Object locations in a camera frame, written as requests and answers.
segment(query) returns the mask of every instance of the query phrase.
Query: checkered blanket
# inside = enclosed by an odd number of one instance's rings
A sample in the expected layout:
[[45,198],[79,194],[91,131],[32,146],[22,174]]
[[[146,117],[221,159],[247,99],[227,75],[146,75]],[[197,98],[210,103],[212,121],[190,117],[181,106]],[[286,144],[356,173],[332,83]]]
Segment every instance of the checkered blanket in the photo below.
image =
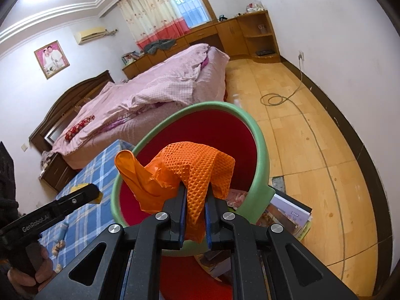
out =
[[[118,170],[114,158],[121,150],[132,150],[128,142],[117,140],[95,157],[82,171],[57,195],[57,199],[67,195],[73,186],[83,183],[93,183],[103,193],[99,205],[86,204],[68,215],[64,221],[69,224],[65,235],[66,246],[58,256],[52,256],[54,268],[58,263],[64,268],[90,242],[96,238],[108,225],[114,222],[110,209],[110,196]],[[39,242],[44,245],[51,255],[54,240],[58,237],[61,223],[47,229]]]

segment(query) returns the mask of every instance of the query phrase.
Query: groom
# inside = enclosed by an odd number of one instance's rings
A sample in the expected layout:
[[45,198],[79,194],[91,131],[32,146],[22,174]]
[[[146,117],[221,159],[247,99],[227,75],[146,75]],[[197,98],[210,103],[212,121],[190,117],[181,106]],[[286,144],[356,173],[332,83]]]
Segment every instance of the groom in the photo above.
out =
[[47,51],[49,52],[51,59],[54,61],[58,69],[65,67],[63,55],[60,53],[59,50],[53,49],[51,46],[48,46]]

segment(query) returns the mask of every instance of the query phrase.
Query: floral curtain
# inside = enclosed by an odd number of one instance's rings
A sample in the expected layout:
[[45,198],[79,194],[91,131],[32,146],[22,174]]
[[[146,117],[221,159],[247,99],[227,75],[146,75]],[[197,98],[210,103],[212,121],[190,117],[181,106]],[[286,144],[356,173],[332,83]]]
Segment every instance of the floral curtain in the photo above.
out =
[[179,38],[189,31],[174,0],[120,0],[121,9],[137,45]]

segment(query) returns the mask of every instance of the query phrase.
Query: silver screw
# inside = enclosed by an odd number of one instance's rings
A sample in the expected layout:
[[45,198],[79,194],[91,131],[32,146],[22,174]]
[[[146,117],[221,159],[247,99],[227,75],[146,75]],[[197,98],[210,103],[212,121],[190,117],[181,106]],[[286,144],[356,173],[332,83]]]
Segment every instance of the silver screw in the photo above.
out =
[[158,212],[158,213],[155,215],[155,218],[156,218],[157,220],[165,220],[166,218],[168,218],[168,214],[165,213],[165,212]]
[[115,234],[120,230],[121,230],[121,227],[118,224],[112,224],[108,227],[108,231],[111,232],[112,234]]
[[233,213],[233,212],[225,212],[223,215],[222,215],[222,217],[225,219],[225,220],[233,220],[234,218],[235,218],[235,213]]
[[283,231],[283,226],[281,226],[280,224],[274,223],[271,226],[271,230],[272,230],[272,232],[275,232],[276,234],[280,234]]

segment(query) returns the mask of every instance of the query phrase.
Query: wooden headboard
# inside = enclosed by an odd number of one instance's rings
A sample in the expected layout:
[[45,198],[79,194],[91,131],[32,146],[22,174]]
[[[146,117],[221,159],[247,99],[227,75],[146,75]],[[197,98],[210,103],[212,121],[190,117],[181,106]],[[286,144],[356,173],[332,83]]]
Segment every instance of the wooden headboard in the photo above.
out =
[[110,81],[114,82],[109,71],[105,71],[97,77],[82,81],[64,92],[50,108],[43,122],[31,134],[29,142],[40,153],[50,151],[55,140],[77,116],[82,106],[96,97]]

